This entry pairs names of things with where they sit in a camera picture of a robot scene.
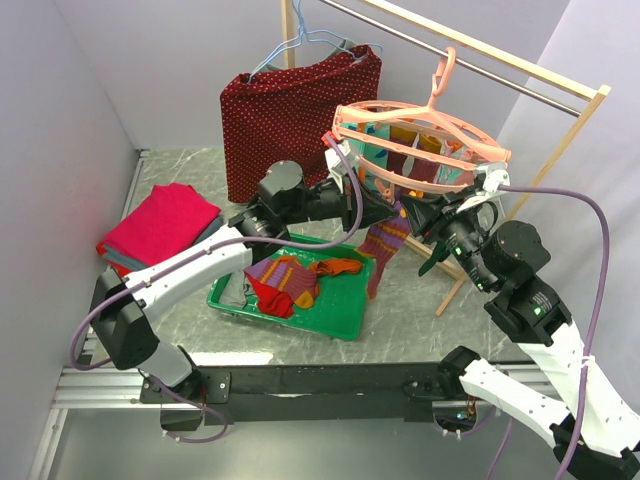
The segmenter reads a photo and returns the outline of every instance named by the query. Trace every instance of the drying rack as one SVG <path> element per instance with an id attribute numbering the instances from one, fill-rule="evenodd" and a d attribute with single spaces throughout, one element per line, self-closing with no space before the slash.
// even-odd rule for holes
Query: drying rack
<path id="1" fill-rule="evenodd" d="M 447 53 L 443 50 L 440 50 L 432 45 L 429 45 L 428 43 L 418 40 L 417 38 L 411 37 L 399 30 L 396 30 L 382 22 L 379 22 L 370 17 L 367 17 L 366 15 L 363 15 L 333 0 L 319 0 L 319 1 L 337 10 L 340 10 L 341 12 L 346 13 L 347 15 L 357 18 L 358 20 L 368 23 L 369 25 L 379 28 L 380 30 L 390 33 L 391 35 L 401 38 L 413 45 L 416 45 L 420 48 L 423 48 L 432 53 L 435 53 L 436 55 L 440 55 L 441 57 L 445 57 L 447 55 Z M 551 155 L 549 156 L 549 158 L 538 170 L 535 177 L 530 182 L 529 185 L 531 186 L 536 186 L 540 184 L 540 182 L 542 182 L 544 177 L 547 176 L 549 171 L 553 168 L 555 163 L 558 161 L 558 159 L 562 156 L 562 154 L 567 149 L 567 147 L 574 140 L 578 132 L 580 132 L 582 127 L 587 123 L 587 121 L 591 118 L 591 116 L 598 109 L 602 101 L 607 97 L 607 95 L 611 91 L 611 87 L 609 87 L 608 85 L 602 85 L 597 90 L 591 87 L 588 87 L 586 85 L 583 85 L 575 80 L 567 78 L 558 73 L 552 72 L 551 70 L 548 70 L 544 67 L 536 65 L 535 63 L 531 63 L 528 60 L 517 57 L 516 55 L 510 54 L 508 52 L 505 52 L 504 50 L 501 50 L 485 42 L 482 42 L 473 37 L 465 35 L 464 33 L 458 32 L 442 24 L 434 22 L 433 20 L 429 20 L 428 18 L 418 15 L 417 13 L 411 12 L 405 8 L 399 7 L 386 0 L 360 0 L 360 1 L 362 3 L 366 3 L 368 5 L 376 7 L 377 9 L 382 10 L 385 13 L 394 15 L 414 25 L 424 28 L 425 30 L 431 33 L 434 33 L 438 36 L 446 38 L 447 40 L 455 42 L 465 48 L 481 53 L 482 55 L 489 57 L 497 62 L 500 62 L 504 65 L 508 65 L 509 67 L 515 70 L 526 73 L 530 77 L 536 78 L 537 80 L 540 80 L 546 83 L 547 85 L 550 85 L 554 88 L 562 90 L 563 92 L 567 92 L 573 95 L 574 97 L 577 97 L 578 99 L 587 102 L 582 110 L 576 110 L 568 105 L 565 105 L 557 100 L 554 100 L 548 97 L 547 95 L 536 92 L 535 90 L 532 90 L 524 85 L 520 85 L 518 83 L 512 82 L 511 80 L 506 79 L 495 73 L 492 73 L 484 68 L 481 68 L 477 65 L 466 62 L 465 60 L 462 60 L 460 58 L 456 58 L 456 63 L 463 68 L 471 70 L 479 75 L 482 75 L 483 77 L 486 77 L 494 82 L 504 85 L 507 88 L 520 92 L 523 95 L 527 95 L 528 97 L 533 98 L 534 100 L 539 101 L 541 103 L 544 103 L 551 108 L 555 108 L 557 110 L 560 110 L 561 112 L 564 112 L 568 115 L 575 117 L 575 121 L 569 127 L 569 130 L 566 132 L 566 134 L 560 140 L 560 142 L 556 145 L 556 147 L 551 152 Z M 296 35 L 296 32 L 295 32 L 296 26 L 295 26 L 295 20 L 294 20 L 295 12 L 293 11 L 291 1 L 281 0 L 280 10 L 281 10 L 281 18 L 282 18 L 283 37 L 285 40 L 289 38 L 293 38 Z M 287 50 L 285 52 L 284 62 L 285 62 L 286 68 L 293 68 L 295 66 L 295 52 L 293 49 Z M 505 220 L 510 220 L 515 217 L 515 215 L 522 208 L 524 203 L 528 200 L 529 195 L 530 194 L 526 193 L 520 196 L 516 204 L 506 214 Z M 411 250 L 419 253 L 420 255 L 424 255 L 426 257 L 431 256 L 431 252 L 432 252 L 431 249 L 423 245 L 422 243 L 420 243 L 415 238 L 412 238 L 412 237 L 407 238 L 407 240 L 405 241 L 405 245 L 409 247 Z M 439 316 L 442 314 L 442 312 L 447 307 L 449 302 L 451 302 L 451 300 L 453 299 L 457 291 L 465 282 L 467 275 L 464 272 L 464 270 L 460 268 L 460 266 L 448 260 L 444 262 L 440 262 L 436 265 L 445 273 L 453 277 L 453 279 L 455 280 L 453 287 L 451 287 L 451 290 L 449 291 L 447 296 L 444 298 L 444 300 L 436 310 L 436 316 Z"/>

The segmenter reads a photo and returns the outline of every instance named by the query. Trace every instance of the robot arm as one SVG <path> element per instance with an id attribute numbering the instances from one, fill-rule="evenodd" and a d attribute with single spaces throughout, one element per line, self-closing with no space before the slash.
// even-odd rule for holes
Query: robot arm
<path id="1" fill-rule="evenodd" d="M 445 391 L 483 398 L 538 433 L 559 459 L 566 452 L 578 411 L 583 344 L 571 314 L 553 288 L 536 272 L 551 255 L 536 229 L 508 221 L 489 233 L 480 226 L 480 210 L 508 182 L 494 164 L 476 184 L 442 196 L 401 198 L 413 234 L 434 251 L 451 253 L 476 288 L 497 292 L 485 304 L 493 322 L 538 364 L 563 402 L 541 398 L 510 380 L 473 352 L 456 349 L 441 364 Z M 494 209 L 494 223 L 497 211 Z M 630 479 L 640 469 L 631 453 L 640 450 L 640 417 L 621 399 L 593 358 L 589 362 L 582 442 L 569 466 L 580 480 Z"/>
<path id="2" fill-rule="evenodd" d="M 348 145 L 341 145 L 341 149 L 348 155 Z M 350 230 L 356 220 L 355 189 L 344 168 L 340 172 L 330 162 L 332 158 L 328 156 L 331 176 L 312 188 L 305 187 L 298 164 L 290 161 L 274 164 L 249 205 L 211 237 L 161 264 L 123 279 L 114 271 L 102 274 L 96 282 L 92 310 L 125 288 L 141 282 L 147 285 L 108 306 L 91 322 L 115 367 L 138 368 L 185 398 L 199 398 L 200 374 L 189 355 L 160 340 L 152 324 L 196 290 L 257 263 L 280 248 L 272 243 L 241 242 L 242 238 L 288 240 L 287 225 L 328 218 L 342 219 L 344 230 Z M 391 205 L 362 184 L 360 191 L 363 200 L 360 228 L 397 215 Z M 236 239 L 233 244 L 213 248 L 220 242 L 232 243 Z M 198 259 L 189 261 L 198 254 Z M 170 273 L 156 279 L 159 272 L 166 271 Z"/>

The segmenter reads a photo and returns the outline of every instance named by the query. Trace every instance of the clothes hanger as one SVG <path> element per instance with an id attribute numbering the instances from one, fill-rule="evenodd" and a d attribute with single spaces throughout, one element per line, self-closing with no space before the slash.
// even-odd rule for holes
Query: clothes hanger
<path id="1" fill-rule="evenodd" d="M 438 63 L 438 68 L 432 76 L 431 96 L 426 106 L 419 107 L 400 102 L 390 101 L 367 101 L 353 103 L 347 106 L 339 106 L 334 116 L 332 132 L 338 140 L 342 138 L 353 138 L 361 142 L 377 145 L 379 147 L 412 156 L 416 159 L 427 160 L 440 165 L 472 171 L 476 168 L 476 163 L 483 162 L 504 162 L 507 163 L 511 157 L 511 152 L 506 150 L 480 129 L 462 120 L 435 110 L 436 100 L 447 88 L 453 66 L 455 65 L 456 52 L 453 47 L 447 48 L 447 57 L 442 58 Z M 426 122 L 428 126 L 416 123 L 416 120 Z M 425 152 L 416 148 L 407 147 L 389 140 L 377 138 L 357 130 L 350 130 L 342 127 L 343 123 L 368 123 L 386 122 L 392 125 L 401 126 L 419 133 L 426 133 L 435 137 L 453 140 L 462 143 L 473 151 L 470 156 L 472 161 L 464 161 L 445 157 L 442 155 Z M 411 190 L 444 193 L 457 191 L 468 185 L 440 185 L 420 180 L 413 180 L 402 175 L 379 167 L 365 158 L 361 158 L 361 166 L 376 177 L 387 180 L 395 185 L 403 186 Z"/>
<path id="2" fill-rule="evenodd" d="M 332 45 L 334 48 L 336 48 L 338 50 L 342 50 L 345 53 L 348 53 L 349 55 L 351 55 L 353 57 L 354 60 L 358 60 L 359 59 L 359 57 L 357 57 L 352 51 L 347 50 L 346 48 L 343 48 L 340 45 L 336 45 L 331 40 L 328 40 L 326 38 L 310 38 L 310 35 L 316 35 L 318 33 L 328 33 L 329 35 L 333 35 L 335 38 L 340 39 L 342 42 L 346 41 L 346 38 L 338 35 L 337 33 L 331 32 L 330 30 L 312 30 L 312 31 L 308 31 L 307 30 L 307 26 L 305 24 L 304 17 L 302 16 L 302 11 L 300 10 L 300 3 L 301 2 L 302 2 L 302 0 L 297 0 L 297 3 L 296 3 L 296 0 L 291 0 L 291 5 L 293 6 L 293 10 L 296 13 L 296 17 L 298 17 L 298 34 L 295 37 L 293 37 L 293 38 L 291 38 L 289 40 L 285 40 L 280 45 L 278 45 L 267 56 L 267 58 L 265 58 L 251 72 L 251 75 L 249 75 L 249 83 L 251 83 L 251 81 L 253 80 L 253 77 L 256 75 L 256 73 L 258 73 L 262 68 L 264 68 L 264 66 L 267 65 L 269 62 L 271 62 L 271 60 L 273 60 L 275 57 L 280 55 L 282 52 L 285 52 L 286 50 L 291 50 L 292 48 L 297 48 L 300 45 L 302 45 L 303 39 L 307 40 L 309 43 L 315 43 L 315 42 L 328 43 L 328 44 Z"/>

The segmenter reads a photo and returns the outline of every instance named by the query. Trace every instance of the white wall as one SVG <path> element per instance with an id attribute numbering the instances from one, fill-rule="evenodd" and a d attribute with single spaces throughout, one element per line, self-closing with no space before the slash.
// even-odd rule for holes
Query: white wall
<path id="1" fill-rule="evenodd" d="M 278 0 L 56 0 L 136 147 L 222 144 L 219 95 L 251 71 L 282 40 Z M 373 18 L 443 48 L 424 30 L 343 0 Z M 493 45 L 536 61 L 568 0 L 397 0 Z M 380 98 L 424 103 L 438 58 L 316 0 L 304 0 L 310 29 L 326 28 L 360 42 L 384 45 Z M 299 51 L 299 65 L 326 48 Z M 516 81 L 526 78 L 474 53 L 461 57 Z M 456 69 L 439 108 L 497 134 L 517 98 L 502 86 Z"/>
<path id="2" fill-rule="evenodd" d="M 640 411 L 640 31 L 634 0 L 572 0 L 540 64 L 611 94 L 544 181 L 579 190 L 608 216 L 611 264 L 595 341 L 595 355 L 627 402 Z M 499 139 L 513 150 L 513 184 L 524 184 L 549 155 L 571 118 L 521 98 Z M 505 203 L 516 200 L 506 197 Z M 519 218 L 534 223 L 552 262 L 542 276 L 573 312 L 581 332 L 591 315 L 601 258 L 601 233 L 591 209 L 580 202 L 537 196 Z"/>
<path id="3" fill-rule="evenodd" d="M 0 2 L 0 478 L 27 476 L 135 152 L 51 0 Z"/>

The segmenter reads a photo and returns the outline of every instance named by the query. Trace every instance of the blue wire hanger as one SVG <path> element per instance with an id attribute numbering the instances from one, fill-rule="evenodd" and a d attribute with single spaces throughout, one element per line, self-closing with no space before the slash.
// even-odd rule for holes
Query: blue wire hanger
<path id="1" fill-rule="evenodd" d="M 358 60 L 358 57 L 356 57 L 356 55 L 350 51 L 347 50 L 346 48 L 343 48 L 340 45 L 336 45 L 335 43 L 333 43 L 331 40 L 328 40 L 326 38 L 310 38 L 310 35 L 315 35 L 318 33 L 328 33 L 329 35 L 333 35 L 335 38 L 341 40 L 342 42 L 346 41 L 346 38 L 338 35 L 337 33 L 331 32 L 329 30 L 312 30 L 312 31 L 308 31 L 307 30 L 307 26 L 304 20 L 304 17 L 302 16 L 302 12 L 300 10 L 300 3 L 302 2 L 302 0 L 291 0 L 291 4 L 293 6 L 293 10 L 294 12 L 296 12 L 296 16 L 298 17 L 298 34 L 293 37 L 290 38 L 289 40 L 285 40 L 284 42 L 282 42 L 281 44 L 279 44 L 268 56 L 267 58 L 265 58 L 262 62 L 260 62 L 260 64 L 251 72 L 251 75 L 249 75 L 249 83 L 251 83 L 251 81 L 253 80 L 253 77 L 255 76 L 256 73 L 258 73 L 262 68 L 264 68 L 265 65 L 267 65 L 269 62 L 271 62 L 271 60 L 273 60 L 275 57 L 277 57 L 278 55 L 280 55 L 282 52 L 287 51 L 287 50 L 291 50 L 292 48 L 296 48 L 299 47 L 300 45 L 302 45 L 302 40 L 306 39 L 309 43 L 314 43 L 314 42 L 323 42 L 323 43 L 328 43 L 330 45 L 332 45 L 334 48 L 338 49 L 338 50 L 342 50 L 343 52 L 348 53 L 349 55 L 351 55 L 353 57 L 354 60 Z M 377 43 L 370 43 L 367 45 L 374 45 L 380 48 L 380 50 L 382 50 L 382 46 L 378 45 Z"/>

